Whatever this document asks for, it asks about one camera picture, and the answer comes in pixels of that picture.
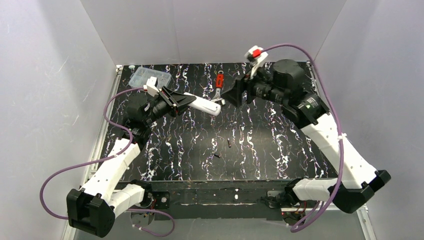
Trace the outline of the white air conditioner remote control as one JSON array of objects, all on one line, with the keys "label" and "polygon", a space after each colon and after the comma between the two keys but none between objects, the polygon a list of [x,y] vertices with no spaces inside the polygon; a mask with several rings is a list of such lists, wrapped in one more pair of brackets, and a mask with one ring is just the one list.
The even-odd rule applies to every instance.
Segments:
[{"label": "white air conditioner remote control", "polygon": [[210,100],[188,92],[184,92],[183,94],[195,97],[195,100],[189,104],[191,108],[194,108],[196,110],[202,111],[215,117],[221,113],[221,105],[219,105],[218,103],[212,102]]}]

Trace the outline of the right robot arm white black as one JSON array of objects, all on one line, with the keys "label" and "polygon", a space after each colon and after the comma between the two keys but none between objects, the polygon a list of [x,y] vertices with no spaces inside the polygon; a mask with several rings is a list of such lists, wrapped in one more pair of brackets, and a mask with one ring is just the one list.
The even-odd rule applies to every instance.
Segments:
[{"label": "right robot arm white black", "polygon": [[282,59],[270,71],[258,68],[237,76],[221,96],[235,107],[255,98],[279,104],[282,114],[316,144],[337,170],[336,178],[293,180],[284,188],[285,202],[328,201],[351,214],[370,200],[391,175],[369,164],[343,138],[329,107],[316,93],[304,89],[306,80],[306,72],[296,61]]}]

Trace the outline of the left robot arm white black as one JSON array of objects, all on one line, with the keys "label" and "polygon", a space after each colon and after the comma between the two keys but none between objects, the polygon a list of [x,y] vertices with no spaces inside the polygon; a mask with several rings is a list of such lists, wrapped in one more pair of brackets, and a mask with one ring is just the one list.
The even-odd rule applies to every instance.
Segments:
[{"label": "left robot arm white black", "polygon": [[115,188],[149,140],[152,124],[167,114],[181,115],[196,100],[194,95],[165,87],[152,98],[144,93],[136,94],[128,104],[123,121],[125,131],[109,153],[111,159],[103,162],[80,189],[71,189],[68,193],[69,225],[103,238],[111,231],[116,218],[131,207],[150,213],[157,201],[150,183],[132,180],[119,191]]}]

